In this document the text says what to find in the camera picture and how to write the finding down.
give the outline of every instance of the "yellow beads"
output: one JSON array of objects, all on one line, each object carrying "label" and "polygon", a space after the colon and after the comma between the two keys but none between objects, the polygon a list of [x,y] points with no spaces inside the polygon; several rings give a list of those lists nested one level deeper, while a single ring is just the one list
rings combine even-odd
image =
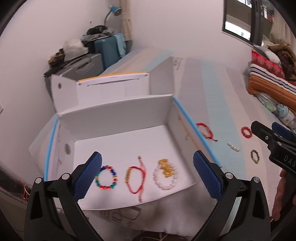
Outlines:
[{"label": "yellow beads", "polygon": [[163,174],[165,177],[171,177],[174,175],[174,168],[171,167],[167,159],[159,160],[158,165],[163,170]]},{"label": "yellow beads", "polygon": [[126,178],[125,178],[125,180],[126,180],[126,183],[128,183],[129,182],[129,178],[130,178],[130,175],[131,175],[131,167],[129,167],[128,169],[127,169],[127,171],[126,171]]}]

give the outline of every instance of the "window frame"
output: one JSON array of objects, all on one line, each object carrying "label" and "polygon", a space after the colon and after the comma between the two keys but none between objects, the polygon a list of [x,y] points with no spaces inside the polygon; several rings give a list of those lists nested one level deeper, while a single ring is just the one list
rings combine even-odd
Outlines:
[{"label": "window frame", "polygon": [[261,6],[262,0],[251,0],[252,7],[251,7],[251,36],[250,40],[231,32],[225,29],[226,23],[226,15],[227,15],[227,0],[224,0],[224,16],[223,16],[223,28],[222,31],[228,33],[240,40],[250,44],[250,45],[259,45],[261,46],[261,42],[263,39],[263,28],[261,23]]},{"label": "window frame", "polygon": [[251,37],[250,37],[250,40],[247,40],[246,38],[244,38],[244,37],[242,37],[242,36],[240,36],[240,35],[238,35],[238,34],[236,34],[234,32],[231,32],[231,31],[229,31],[229,30],[227,30],[225,28],[226,15],[227,15],[227,0],[224,0],[224,16],[223,16],[223,28],[222,28],[222,31],[225,32],[225,33],[228,33],[228,34],[230,34],[230,35],[232,35],[232,36],[234,36],[236,38],[239,38],[240,40],[242,40],[244,42],[247,42],[248,44],[253,45],[252,44],[252,41],[251,41],[252,40],[252,26],[251,26]]}]

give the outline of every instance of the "white pearl beads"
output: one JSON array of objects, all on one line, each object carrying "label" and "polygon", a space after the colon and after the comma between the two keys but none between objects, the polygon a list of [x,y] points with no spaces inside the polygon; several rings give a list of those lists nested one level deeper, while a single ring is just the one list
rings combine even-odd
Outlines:
[{"label": "white pearl beads", "polygon": [[160,183],[160,181],[158,180],[157,174],[159,172],[159,170],[161,169],[161,166],[157,166],[153,172],[153,180],[154,183],[158,186],[158,188],[162,189],[162,190],[170,190],[172,189],[174,186],[176,186],[177,180],[178,180],[178,171],[177,168],[175,166],[173,166],[170,163],[170,166],[172,166],[174,168],[174,172],[173,172],[173,177],[172,177],[172,181],[171,184],[168,186],[164,186],[162,183]]},{"label": "white pearl beads", "polygon": [[240,149],[239,148],[237,148],[237,147],[235,147],[234,145],[231,145],[231,143],[229,142],[229,143],[227,143],[227,145],[232,149],[232,150],[234,150],[234,151],[240,151]]}]

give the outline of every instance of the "blue tape edge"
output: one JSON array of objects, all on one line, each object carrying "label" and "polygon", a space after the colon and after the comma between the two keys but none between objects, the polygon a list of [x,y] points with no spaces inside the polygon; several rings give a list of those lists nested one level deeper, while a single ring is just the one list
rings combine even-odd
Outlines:
[{"label": "blue tape edge", "polygon": [[193,130],[195,131],[195,133],[198,135],[198,137],[201,139],[203,145],[206,147],[206,149],[208,150],[209,154],[211,155],[213,161],[219,166],[222,167],[220,161],[218,160],[216,154],[213,152],[213,150],[211,149],[210,145],[207,143],[206,139],[204,138],[204,136],[201,134],[201,132],[198,130],[198,128],[196,127],[196,124],[194,123],[194,121],[192,120],[192,118],[190,117],[190,115],[187,113],[187,111],[185,110],[185,108],[181,105],[181,103],[178,101],[178,99],[176,97],[173,97],[174,102],[177,104],[177,106],[179,107],[179,109],[181,110],[181,112],[183,113],[183,115],[185,116],[185,118],[187,119],[187,121],[189,122],[189,124],[191,125],[191,127],[193,128]]},{"label": "blue tape edge", "polygon": [[44,177],[43,177],[44,181],[47,181],[50,153],[52,151],[52,143],[54,141],[54,133],[55,133],[55,130],[57,127],[58,120],[59,120],[59,118],[57,117],[54,121],[54,125],[52,127],[52,133],[50,135],[50,139],[49,139],[49,143],[48,143],[47,153],[46,153],[46,157],[45,157],[45,165],[44,165]]}]

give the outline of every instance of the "luggage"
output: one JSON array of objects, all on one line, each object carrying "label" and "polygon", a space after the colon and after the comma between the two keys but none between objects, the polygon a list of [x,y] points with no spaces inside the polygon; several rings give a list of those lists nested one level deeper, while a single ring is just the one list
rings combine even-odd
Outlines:
[{"label": "luggage", "polygon": [[[86,78],[91,78],[100,75],[103,73],[103,63],[102,56],[100,53],[97,54],[87,54],[82,58],[78,58],[66,66],[63,69],[58,71],[56,75],[60,75],[72,80],[82,80]],[[52,98],[51,91],[51,79],[49,77],[45,77],[45,84],[47,91]]]},{"label": "luggage", "polygon": [[85,44],[90,53],[101,53],[104,70],[120,60],[117,41],[114,36],[100,38]]}]

